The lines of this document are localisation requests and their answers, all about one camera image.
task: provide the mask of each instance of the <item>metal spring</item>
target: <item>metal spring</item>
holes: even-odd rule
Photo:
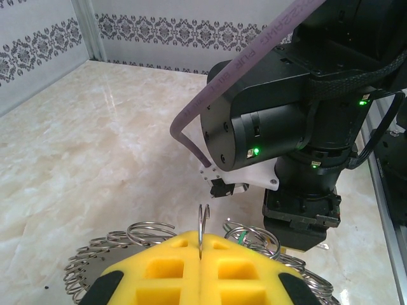
[[[163,222],[137,222],[129,226],[126,231],[109,232],[106,237],[94,238],[89,241],[88,246],[77,249],[76,255],[68,258],[69,265],[64,269],[65,291],[72,296],[74,304],[79,304],[90,288],[84,283],[86,277],[83,274],[85,272],[83,267],[96,258],[97,254],[132,245],[149,248],[176,236],[168,228],[175,229],[174,226]]]
[[[306,269],[306,263],[302,259],[282,254],[280,252],[280,241],[272,233],[260,227],[245,226],[230,219],[223,223],[223,229],[226,231],[224,236],[226,239],[234,237],[236,240],[240,240],[243,246],[297,270],[321,304],[340,305],[339,301],[332,296],[332,284]],[[248,235],[253,236],[255,240],[249,239]],[[270,250],[269,241],[277,248],[276,250]]]
[[[72,295],[75,304],[79,304],[86,291],[90,288],[89,285],[84,283],[86,277],[83,276],[85,272],[83,267],[89,264],[89,260],[96,258],[97,254],[109,252],[114,248],[125,248],[132,245],[139,245],[145,248],[152,247],[176,236],[168,228],[174,229],[175,227],[163,222],[137,222],[129,226],[126,231],[112,231],[106,237],[90,240],[88,246],[77,249],[77,254],[68,259],[70,263],[64,269],[66,272],[64,282],[67,294]],[[233,237],[236,240],[240,240],[242,238],[241,244],[243,246],[297,270],[321,304],[340,305],[339,301],[332,296],[332,284],[305,269],[305,262],[303,260],[282,254],[280,241],[274,234],[260,227],[245,226],[230,219],[223,223],[223,229],[226,231],[224,236],[226,239]]]

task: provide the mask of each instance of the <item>white wall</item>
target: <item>white wall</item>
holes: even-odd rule
[[[198,73],[232,59],[290,2],[92,0],[110,62]]]
[[[87,59],[71,0],[0,0],[0,116]]]

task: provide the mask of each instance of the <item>metal frame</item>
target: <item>metal frame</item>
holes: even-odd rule
[[[375,105],[372,105],[372,109],[361,130],[365,144],[370,139],[371,131],[377,127],[389,108],[389,101],[391,100],[392,97],[382,99],[377,101]],[[390,129],[399,130],[400,127],[393,123]],[[390,218],[380,179],[380,171],[374,153],[369,157],[369,167],[400,304],[407,305],[407,227],[394,224]]]
[[[100,38],[92,0],[71,0],[90,59],[106,62],[106,52]]]

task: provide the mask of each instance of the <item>yellow foam block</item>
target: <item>yellow foam block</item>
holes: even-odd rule
[[[109,305],[292,305],[280,273],[295,270],[222,237],[186,232],[107,268],[124,277]]]

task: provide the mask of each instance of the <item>marble floor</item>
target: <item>marble floor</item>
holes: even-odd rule
[[[169,135],[204,85],[202,75],[87,62],[0,118],[0,304],[72,304],[67,258],[133,222],[188,231],[210,203],[207,232],[223,235],[227,217],[262,225],[262,189],[211,199],[198,161]],[[198,120],[186,134],[204,146]],[[398,304],[368,164],[345,170],[338,192],[329,250],[295,255],[343,305]]]

